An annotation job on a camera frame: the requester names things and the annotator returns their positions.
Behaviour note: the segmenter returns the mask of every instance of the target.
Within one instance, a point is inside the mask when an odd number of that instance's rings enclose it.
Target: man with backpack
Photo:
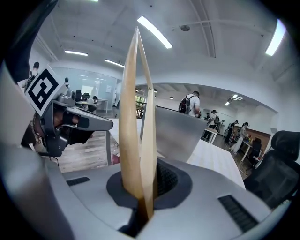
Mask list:
[[[198,117],[200,114],[199,92],[194,91],[192,94],[186,95],[179,104],[178,111],[180,113],[189,114],[193,117]]]

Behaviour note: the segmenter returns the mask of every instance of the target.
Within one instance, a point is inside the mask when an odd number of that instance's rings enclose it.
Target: window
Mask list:
[[[137,106],[144,107],[144,103],[145,103],[145,98],[144,97],[139,97],[139,96],[135,97],[135,104]]]

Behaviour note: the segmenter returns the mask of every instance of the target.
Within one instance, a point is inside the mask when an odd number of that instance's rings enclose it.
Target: black chair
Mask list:
[[[75,101],[79,102],[81,99],[82,93],[81,90],[76,90]]]
[[[245,187],[270,208],[291,199],[300,184],[298,158],[300,133],[279,131],[271,141],[270,150],[260,166],[244,180]]]
[[[259,151],[262,148],[262,141],[260,138],[255,138],[255,140],[252,142],[252,152],[249,155],[249,162],[252,166],[256,165],[258,161],[256,161],[253,157],[259,156]]]
[[[82,101],[87,101],[89,99],[90,95],[88,92],[85,92],[81,98]]]

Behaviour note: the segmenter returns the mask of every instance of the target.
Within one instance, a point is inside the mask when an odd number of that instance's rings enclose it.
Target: black vent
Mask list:
[[[87,182],[89,181],[90,179],[88,177],[82,177],[82,178],[75,178],[75,179],[72,179],[72,180],[68,180],[67,181],[67,184],[69,186],[74,186],[76,184],[79,184],[79,183],[83,183],[83,182]]]
[[[218,200],[244,233],[258,224],[231,195],[220,197]]]

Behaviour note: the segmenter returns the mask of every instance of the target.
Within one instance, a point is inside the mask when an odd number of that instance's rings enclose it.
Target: desk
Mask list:
[[[98,103],[93,103],[93,102],[90,103],[90,102],[85,102],[85,101],[79,101],[79,102],[76,102],[76,104],[79,104],[79,105],[102,105],[99,102],[106,102],[106,112],[107,112],[108,100],[106,100],[106,99],[98,99]]]
[[[117,144],[119,144],[119,119],[110,120],[113,121],[113,127],[109,131],[106,131],[105,134],[107,162],[109,165],[112,164],[110,136],[112,136]],[[139,143],[141,143],[140,132],[142,128],[142,119],[137,119],[136,122],[138,139]],[[218,172],[245,189],[245,185],[240,175],[239,169],[237,168],[230,152],[223,150],[215,145],[212,145],[200,139],[193,153],[187,160],[187,163]]]
[[[206,127],[206,128],[205,128],[205,131],[208,131],[208,132],[211,132],[211,133],[212,133],[212,134],[210,135],[210,138],[209,138],[208,142],[209,142],[210,144],[213,144],[214,141],[215,141],[215,138],[216,138],[216,136],[217,136],[217,134],[218,134],[218,131],[215,130],[215,129],[213,129],[213,128],[210,128],[210,127]]]
[[[246,142],[245,140],[243,140],[243,143],[245,143],[248,147],[247,147],[247,150],[245,152],[245,155],[243,156],[242,158],[242,162],[245,160],[245,157],[247,156],[248,152],[249,152],[249,149],[252,148],[252,145],[249,143],[249,142]]]

